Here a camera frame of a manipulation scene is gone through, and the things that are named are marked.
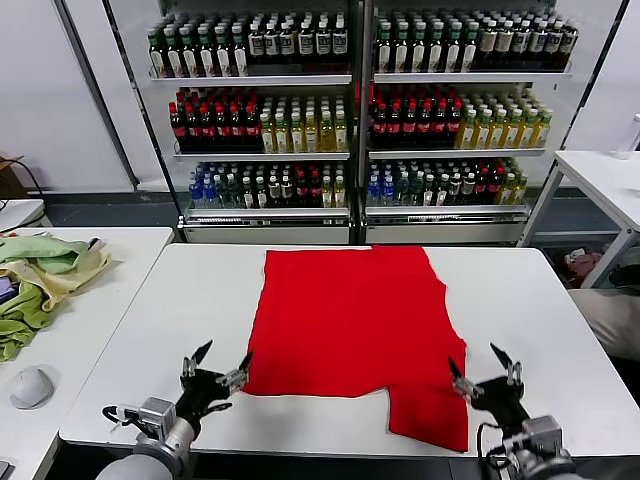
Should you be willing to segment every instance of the bottle label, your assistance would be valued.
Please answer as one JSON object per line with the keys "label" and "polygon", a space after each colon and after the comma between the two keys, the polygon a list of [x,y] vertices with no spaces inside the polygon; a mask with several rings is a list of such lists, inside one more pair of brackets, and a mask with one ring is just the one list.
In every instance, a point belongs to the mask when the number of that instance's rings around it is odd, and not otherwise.
{"label": "bottle label", "polygon": [[301,153],[302,149],[302,132],[291,132],[291,139],[293,140],[293,151],[295,153]]}
{"label": "bottle label", "polygon": [[405,45],[400,45],[396,48],[396,63],[395,63],[395,72],[402,73],[404,72],[404,64],[407,61],[407,47]]}
{"label": "bottle label", "polygon": [[562,33],[550,32],[547,38],[547,43],[544,46],[544,51],[547,53],[556,53],[560,48],[560,42],[562,41]]}
{"label": "bottle label", "polygon": [[329,55],[331,53],[331,34],[316,33],[316,50],[318,55]]}
{"label": "bottle label", "polygon": [[167,71],[162,63],[162,55],[160,52],[151,52],[151,63],[153,64],[153,70],[156,72],[157,78],[166,78]]}
{"label": "bottle label", "polygon": [[286,132],[276,132],[276,142],[278,143],[278,152],[287,153],[287,134],[286,134]]}
{"label": "bottle label", "polygon": [[216,70],[213,67],[213,58],[209,50],[202,50],[200,52],[200,58],[202,58],[202,64],[204,65],[204,73],[207,77],[215,77]]}
{"label": "bottle label", "polygon": [[223,77],[231,76],[231,67],[229,66],[229,54],[226,50],[218,50],[218,61],[220,62],[220,71]]}
{"label": "bottle label", "polygon": [[264,55],[264,37],[262,35],[249,35],[249,53],[253,57]]}
{"label": "bottle label", "polygon": [[189,75],[191,77],[198,76],[198,65],[196,65],[196,56],[192,50],[185,50],[182,52],[184,55],[184,61],[187,64],[187,68],[189,69]]}
{"label": "bottle label", "polygon": [[282,53],[282,55],[293,55],[296,53],[296,49],[293,46],[292,34],[280,34],[280,53]]}
{"label": "bottle label", "polygon": [[496,40],[496,52],[508,52],[511,47],[511,40],[513,39],[513,33],[500,32]]}
{"label": "bottle label", "polygon": [[271,136],[271,132],[262,133],[262,143],[264,144],[264,151],[266,153],[274,153],[273,137]]}
{"label": "bottle label", "polygon": [[447,64],[444,67],[445,72],[453,72],[456,69],[456,62],[458,61],[458,53],[460,53],[460,47],[458,45],[451,45],[449,52],[447,53]]}
{"label": "bottle label", "polygon": [[346,53],[347,53],[347,34],[334,33],[333,34],[333,54],[345,55]]}
{"label": "bottle label", "polygon": [[309,153],[316,152],[316,134],[313,132],[306,132],[307,137],[307,150]]}
{"label": "bottle label", "polygon": [[549,135],[549,127],[541,127],[538,133],[538,140],[536,141],[536,147],[542,148],[547,143],[547,136]]}
{"label": "bottle label", "polygon": [[250,193],[245,193],[244,204],[247,208],[253,208],[253,195],[251,195]]}
{"label": "bottle label", "polygon": [[388,45],[382,45],[378,52],[378,71],[380,73],[387,73],[389,68],[389,55],[391,53],[391,47]]}
{"label": "bottle label", "polygon": [[234,52],[234,54],[236,57],[236,65],[238,66],[238,76],[239,77],[248,76],[249,72],[247,72],[247,56],[244,53],[244,50],[237,49]]}
{"label": "bottle label", "polygon": [[411,71],[419,72],[422,69],[422,58],[424,57],[424,46],[416,45],[413,48],[413,59],[411,61]]}
{"label": "bottle label", "polygon": [[460,68],[461,72],[471,71],[471,64],[473,63],[473,57],[475,57],[475,55],[475,45],[467,45],[466,47],[464,47],[464,55],[462,56],[462,67]]}
{"label": "bottle label", "polygon": [[182,64],[180,63],[180,55],[178,55],[178,52],[176,52],[175,50],[171,50],[168,53],[168,56],[169,56],[169,62],[171,62],[171,68],[173,68],[173,74],[176,77],[182,77],[183,72],[182,72]]}
{"label": "bottle label", "polygon": [[500,139],[502,138],[502,127],[495,127],[489,139],[489,148],[498,148]]}
{"label": "bottle label", "polygon": [[442,47],[440,45],[434,45],[429,51],[429,66],[427,72],[435,72],[438,70],[438,63],[440,62],[440,54],[442,53]]}
{"label": "bottle label", "polygon": [[313,55],[313,33],[298,35],[300,55]]}

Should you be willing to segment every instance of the beverage bottle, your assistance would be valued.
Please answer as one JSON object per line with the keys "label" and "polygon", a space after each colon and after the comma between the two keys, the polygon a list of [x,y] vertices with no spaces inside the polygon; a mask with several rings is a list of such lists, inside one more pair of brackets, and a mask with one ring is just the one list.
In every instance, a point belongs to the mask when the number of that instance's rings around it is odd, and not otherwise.
{"label": "beverage bottle", "polygon": [[252,23],[249,34],[249,54],[253,63],[262,63],[264,59],[264,35],[260,31],[259,23]]}
{"label": "beverage bottle", "polygon": [[507,124],[507,111],[504,108],[498,109],[496,117],[489,127],[489,135],[487,136],[487,148],[500,148],[500,140]]}
{"label": "beverage bottle", "polygon": [[276,32],[276,26],[273,23],[267,24],[267,32],[264,34],[264,50],[266,60],[269,63],[276,63],[280,56],[279,37]]}
{"label": "beverage bottle", "polygon": [[284,114],[282,112],[276,113],[276,146],[278,153],[291,153],[293,151],[291,136],[284,122]]}
{"label": "beverage bottle", "polygon": [[449,192],[449,175],[443,173],[440,175],[440,183],[436,191],[436,207],[442,207]]}
{"label": "beverage bottle", "polygon": [[547,43],[547,37],[549,32],[547,31],[547,22],[542,20],[538,24],[538,28],[531,33],[531,40],[529,42],[529,50],[527,51],[527,68],[529,70],[540,70],[542,66],[542,51]]}
{"label": "beverage bottle", "polygon": [[496,38],[494,68],[496,70],[509,70],[509,57],[511,50],[511,42],[513,41],[513,21],[507,20],[500,30]]}
{"label": "beverage bottle", "polygon": [[524,198],[524,193],[527,189],[527,180],[528,180],[527,175],[523,173],[520,176],[520,181],[518,182],[518,184],[513,189],[513,192],[511,193],[511,198],[509,198],[510,205],[522,204],[522,199]]}
{"label": "beverage bottle", "polygon": [[282,199],[280,198],[281,187],[278,182],[278,177],[271,175],[269,177],[269,200],[267,205],[271,208],[280,208],[282,206]]}
{"label": "beverage bottle", "polygon": [[253,199],[253,189],[251,187],[251,178],[243,177],[242,188],[244,189],[244,206],[245,208],[255,208],[255,201]]}
{"label": "beverage bottle", "polygon": [[518,134],[513,141],[514,148],[529,148],[533,130],[538,123],[538,110],[531,108],[527,110],[524,122],[520,123]]}
{"label": "beverage bottle", "polygon": [[538,124],[533,129],[533,135],[531,135],[529,148],[544,148],[545,144],[547,143],[547,136],[549,135],[552,116],[553,110],[546,109],[542,112],[542,118],[540,119],[540,122],[538,122]]}
{"label": "beverage bottle", "polygon": [[491,70],[493,68],[493,50],[497,38],[496,21],[489,20],[482,29],[480,36],[479,53],[476,63],[478,70]]}
{"label": "beverage bottle", "polygon": [[234,25],[231,27],[231,32],[233,33],[233,55],[236,59],[238,76],[247,77],[249,76],[249,70],[247,69],[247,47],[244,44],[242,25]]}
{"label": "beverage bottle", "polygon": [[336,111],[336,152],[348,152],[347,124],[344,118],[344,110]]}
{"label": "beverage bottle", "polygon": [[461,72],[470,72],[474,68],[474,61],[476,56],[476,48],[478,45],[478,28],[480,24],[478,22],[469,22],[467,26],[467,38],[464,44],[464,51],[462,53],[460,62]]}
{"label": "beverage bottle", "polygon": [[232,208],[231,202],[229,201],[229,191],[227,190],[227,186],[222,181],[222,178],[219,174],[213,176],[214,188],[218,193],[218,201],[220,203],[220,208]]}
{"label": "beverage bottle", "polygon": [[402,119],[402,139],[410,142],[415,137],[416,131],[416,100],[412,98],[409,101],[409,107],[405,111]]}
{"label": "beverage bottle", "polygon": [[573,51],[573,47],[576,46],[576,42],[578,41],[579,36],[580,32],[578,32],[578,24],[573,20],[569,20],[564,28],[562,41],[560,42],[558,54],[556,55],[556,71],[563,72],[567,67],[567,63],[569,63],[569,57],[571,57],[571,52]]}
{"label": "beverage bottle", "polygon": [[256,177],[256,197],[258,198],[258,208],[267,208],[267,190],[262,175]]}
{"label": "beverage bottle", "polygon": [[455,72],[458,64],[458,55],[460,53],[460,32],[462,30],[461,22],[453,22],[451,31],[449,32],[449,41],[445,46],[444,54],[444,71]]}
{"label": "beverage bottle", "polygon": [[407,62],[408,30],[409,30],[409,23],[407,22],[398,23],[398,35],[394,44],[394,50],[395,50],[394,72],[395,73],[404,72],[404,67]]}
{"label": "beverage bottle", "polygon": [[447,125],[445,127],[447,148],[452,148],[454,146],[456,137],[460,131],[461,108],[462,102],[459,99],[456,99],[448,112]]}
{"label": "beverage bottle", "polygon": [[520,124],[522,122],[522,110],[514,108],[509,118],[509,123],[506,125],[504,132],[502,132],[502,138],[500,139],[500,148],[516,148],[515,141],[518,131],[520,130]]}
{"label": "beverage bottle", "polygon": [[186,75],[188,77],[189,71],[187,70],[187,64],[184,61],[184,57],[180,55],[180,47],[178,46],[173,27],[164,29],[164,38],[167,40],[167,58],[171,64],[173,76],[183,78]]}
{"label": "beverage bottle", "polygon": [[464,177],[462,188],[460,189],[460,204],[470,205],[473,200],[473,192],[476,186],[476,174],[470,172]]}
{"label": "beverage bottle", "polygon": [[433,22],[431,32],[431,43],[429,44],[429,63],[427,72],[437,72],[440,64],[440,56],[442,55],[442,29],[444,23]]}
{"label": "beverage bottle", "polygon": [[424,60],[424,31],[427,28],[425,22],[416,22],[414,24],[414,37],[411,44],[411,71],[420,72],[422,70],[422,62]]}
{"label": "beverage bottle", "polygon": [[307,151],[309,153],[315,153],[318,151],[318,130],[316,127],[316,120],[313,114],[313,109],[308,110],[305,114],[305,127],[304,127],[304,136],[305,136],[305,144],[307,146]]}
{"label": "beverage bottle", "polygon": [[335,132],[331,123],[331,112],[324,110],[322,112],[322,126],[320,128],[320,151],[335,152]]}

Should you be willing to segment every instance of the yellow juice bottle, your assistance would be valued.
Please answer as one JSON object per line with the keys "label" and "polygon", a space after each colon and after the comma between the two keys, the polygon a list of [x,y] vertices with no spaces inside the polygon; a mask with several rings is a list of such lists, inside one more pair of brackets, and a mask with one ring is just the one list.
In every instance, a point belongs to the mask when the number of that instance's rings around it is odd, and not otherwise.
{"label": "yellow juice bottle", "polygon": [[500,148],[500,140],[507,125],[507,111],[504,108],[496,112],[496,117],[491,122],[489,136],[487,137],[487,148]]}
{"label": "yellow juice bottle", "polygon": [[487,147],[487,138],[489,137],[489,129],[491,128],[491,115],[493,112],[488,108],[482,111],[480,121],[473,129],[473,137],[471,138],[471,149],[485,149]]}
{"label": "yellow juice bottle", "polygon": [[522,122],[522,110],[514,108],[509,117],[509,123],[506,124],[500,139],[500,148],[515,148],[515,140],[518,135],[520,123]]}
{"label": "yellow juice bottle", "polygon": [[551,117],[553,116],[553,110],[543,110],[542,118],[533,129],[533,135],[531,135],[530,148],[544,148],[547,143],[547,136],[549,135],[549,128],[551,127]]}

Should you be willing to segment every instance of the refrigerator shelf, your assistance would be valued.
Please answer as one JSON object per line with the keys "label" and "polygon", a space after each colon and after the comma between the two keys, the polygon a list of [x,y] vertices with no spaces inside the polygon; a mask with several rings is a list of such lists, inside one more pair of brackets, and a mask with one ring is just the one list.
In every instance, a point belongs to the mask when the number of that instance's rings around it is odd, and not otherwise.
{"label": "refrigerator shelf", "polygon": [[404,160],[409,158],[478,158],[538,157],[544,148],[498,148],[485,150],[371,150],[371,160]]}
{"label": "refrigerator shelf", "polygon": [[376,73],[375,83],[557,83],[572,73],[556,72],[468,72],[468,73]]}

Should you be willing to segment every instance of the bottle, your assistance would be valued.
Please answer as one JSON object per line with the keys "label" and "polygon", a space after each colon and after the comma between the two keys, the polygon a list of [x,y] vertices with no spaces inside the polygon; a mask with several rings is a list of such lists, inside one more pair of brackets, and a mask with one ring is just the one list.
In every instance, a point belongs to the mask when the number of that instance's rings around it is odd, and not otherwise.
{"label": "bottle", "polygon": [[514,108],[509,118],[509,123],[506,125],[504,132],[502,132],[502,138],[500,139],[500,148],[516,148],[515,141],[518,131],[520,130],[520,123],[522,122],[522,110]]}
{"label": "bottle", "polygon": [[167,58],[171,64],[173,76],[176,78],[183,78],[185,75],[189,76],[187,64],[184,62],[184,58],[179,52],[178,42],[176,40],[173,27],[167,27],[164,29],[164,38],[167,40]]}
{"label": "bottle", "polygon": [[433,73],[438,71],[440,64],[440,56],[442,54],[442,29],[444,23],[433,22],[433,30],[431,33],[431,43],[429,44],[429,63],[427,72]]}
{"label": "bottle", "polygon": [[479,53],[476,67],[478,70],[491,70],[493,68],[493,50],[496,45],[498,32],[496,21],[489,20],[485,28],[482,29],[479,45]]}
{"label": "bottle", "polygon": [[409,23],[398,22],[398,38],[395,41],[395,59],[394,59],[394,72],[403,73],[404,67],[407,62],[407,30],[409,29]]}
{"label": "bottle", "polygon": [[508,205],[511,195],[516,188],[516,176],[514,173],[507,173],[507,181],[504,182],[496,192],[496,205]]}
{"label": "bottle", "polygon": [[464,52],[461,55],[460,71],[470,72],[474,67],[474,60],[476,56],[476,47],[478,45],[478,28],[480,24],[478,22],[469,22],[467,27],[467,39],[464,44]]}
{"label": "bottle", "polygon": [[514,148],[529,148],[533,130],[538,123],[538,110],[532,108],[527,111],[524,122],[521,122],[518,135],[513,141]]}
{"label": "bottle", "polygon": [[331,112],[324,110],[322,112],[322,126],[320,127],[320,151],[335,152],[335,132],[331,124]]}
{"label": "bottle", "polygon": [[336,112],[336,152],[348,152],[347,124],[344,118],[344,110]]}
{"label": "bottle", "polygon": [[278,147],[278,153],[291,153],[293,151],[291,137],[282,112],[276,113],[276,146]]}
{"label": "bottle", "polygon": [[348,52],[348,34],[344,28],[344,19],[336,20],[336,28],[333,30],[333,55],[338,62],[346,61]]}
{"label": "bottle", "polygon": [[547,143],[547,136],[549,135],[552,116],[553,110],[546,109],[542,112],[542,118],[540,119],[540,122],[538,122],[538,124],[533,129],[529,148],[544,148],[545,144]]}
{"label": "bottle", "polygon": [[378,54],[378,73],[387,73],[389,71],[389,57],[391,56],[391,42],[389,41],[391,24],[382,22],[380,26],[380,38],[376,45]]}
{"label": "bottle", "polygon": [[414,39],[411,44],[411,71],[420,72],[422,70],[422,61],[424,59],[424,30],[427,28],[425,22],[416,22],[414,24]]}
{"label": "bottle", "polygon": [[249,54],[253,63],[262,63],[264,60],[264,35],[260,31],[259,23],[252,23],[249,27]]}
{"label": "bottle", "polygon": [[304,135],[300,124],[300,112],[291,114],[291,143],[293,144],[293,153],[302,153],[304,149]]}
{"label": "bottle", "polygon": [[461,22],[451,23],[451,31],[449,32],[449,41],[446,45],[444,55],[444,71],[455,72],[458,64],[458,55],[460,53],[460,31],[462,30]]}
{"label": "bottle", "polygon": [[326,62],[331,54],[331,30],[327,28],[327,21],[321,20],[316,32],[316,52],[318,61]]}

